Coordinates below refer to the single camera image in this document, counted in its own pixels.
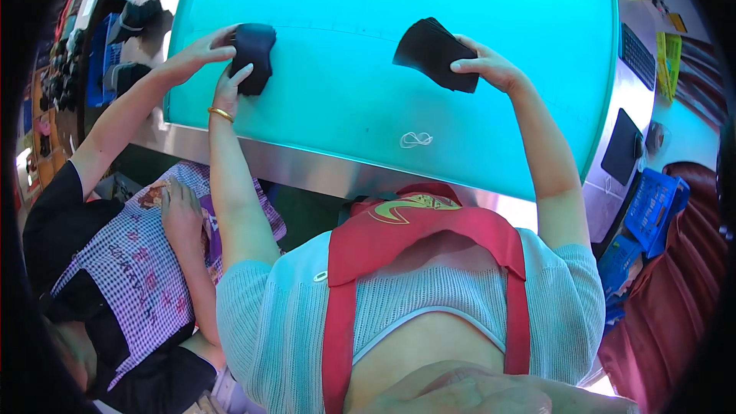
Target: shelf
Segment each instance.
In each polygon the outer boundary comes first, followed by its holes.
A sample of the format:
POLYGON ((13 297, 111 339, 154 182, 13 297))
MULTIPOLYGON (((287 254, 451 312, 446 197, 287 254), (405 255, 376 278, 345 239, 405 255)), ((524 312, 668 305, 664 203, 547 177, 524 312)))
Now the shelf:
POLYGON ((51 153, 49 155, 47 155, 45 157, 42 156, 40 159, 38 159, 37 163, 43 163, 44 161, 53 160, 54 159, 54 154, 56 152, 63 151, 63 150, 64 149, 61 146, 58 146, 53 151, 51 151, 51 153))

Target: purple checkered apron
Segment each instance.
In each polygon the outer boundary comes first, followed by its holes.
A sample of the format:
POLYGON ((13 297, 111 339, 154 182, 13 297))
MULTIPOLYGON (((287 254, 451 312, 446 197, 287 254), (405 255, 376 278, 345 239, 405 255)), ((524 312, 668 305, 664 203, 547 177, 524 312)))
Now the purple checkered apron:
MULTIPOLYGON (((161 225, 161 192, 171 176, 191 187, 202 205, 205 265, 216 284, 222 275, 222 245, 210 197, 210 169, 180 161, 159 180, 142 189, 76 254, 51 289, 56 296, 80 270, 87 271, 115 314, 130 356, 115 369, 107 390, 152 354, 180 328, 194 320, 189 291, 177 258, 161 225)), ((276 240, 286 225, 258 181, 253 179, 261 207, 276 240)))

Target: black cloth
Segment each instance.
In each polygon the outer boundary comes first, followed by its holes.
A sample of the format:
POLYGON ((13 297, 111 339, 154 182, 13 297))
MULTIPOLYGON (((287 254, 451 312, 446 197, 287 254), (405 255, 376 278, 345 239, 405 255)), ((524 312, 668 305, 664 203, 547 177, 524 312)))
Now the black cloth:
POLYGON ((235 29, 231 43, 237 53, 230 67, 230 77, 253 63, 253 72, 238 85, 238 93, 260 95, 272 74, 271 49, 276 43, 276 30, 265 24, 241 24, 235 29))
POLYGON ((437 20, 429 17, 413 23, 396 47, 393 64, 416 69, 440 87, 474 93, 478 74, 456 74, 450 64, 478 55, 458 41, 437 20))
MULTIPOLYGON (((23 230, 23 249, 31 288, 36 297, 48 292, 78 253, 123 208, 111 200, 85 203, 82 183, 69 161, 59 170, 31 208, 23 230)), ((194 330, 182 327, 107 392, 115 369, 129 355, 118 321, 92 277, 80 271, 56 301, 83 321, 97 351, 97 378, 88 391, 124 414, 181 414, 216 379, 215 369, 179 347, 194 330)))
POLYGON ((629 183, 631 173, 637 164, 637 142, 641 142, 639 127, 622 108, 618 109, 616 125, 613 127, 611 141, 608 143, 601 168, 620 182, 629 183))

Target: black mouse pad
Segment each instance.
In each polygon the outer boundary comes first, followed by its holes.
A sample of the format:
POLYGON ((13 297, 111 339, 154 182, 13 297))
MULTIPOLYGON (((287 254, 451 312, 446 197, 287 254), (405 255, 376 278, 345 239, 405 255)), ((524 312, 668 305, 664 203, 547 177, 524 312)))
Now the black mouse pad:
POLYGON ((608 143, 606 154, 603 156, 601 168, 609 173, 613 179, 626 186, 631 178, 631 172, 637 163, 636 142, 639 128, 634 124, 626 111, 618 109, 616 125, 613 127, 611 142, 608 143))
POLYGON ((450 63, 478 58, 475 51, 460 43, 432 17, 412 24, 399 41, 393 64, 411 67, 431 78, 440 87, 474 93, 478 74, 455 74, 450 63))
POLYGON ((271 77, 271 49, 276 43, 276 30, 273 26, 248 23, 235 29, 232 44, 237 53, 230 68, 230 77, 253 63, 253 72, 240 85, 241 95, 260 95, 271 77))

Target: blue crate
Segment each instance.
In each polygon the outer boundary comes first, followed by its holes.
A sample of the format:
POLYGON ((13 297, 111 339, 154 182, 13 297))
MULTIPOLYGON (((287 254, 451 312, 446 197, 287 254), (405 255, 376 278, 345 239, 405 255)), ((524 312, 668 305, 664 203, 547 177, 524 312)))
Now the blue crate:
POLYGON ((115 91, 107 89, 102 83, 102 78, 107 69, 120 63, 123 44, 105 44, 118 16, 117 13, 107 15, 92 35, 87 70, 87 107, 100 107, 115 99, 115 91))
POLYGON ((672 217, 683 210, 690 197, 690 186, 680 178, 646 168, 623 220, 639 240, 648 258, 665 250, 667 228, 672 217))
POLYGON ((621 289, 629 278, 629 268, 644 251, 641 244, 623 235, 616 235, 598 261, 598 275, 603 285, 606 303, 621 289))

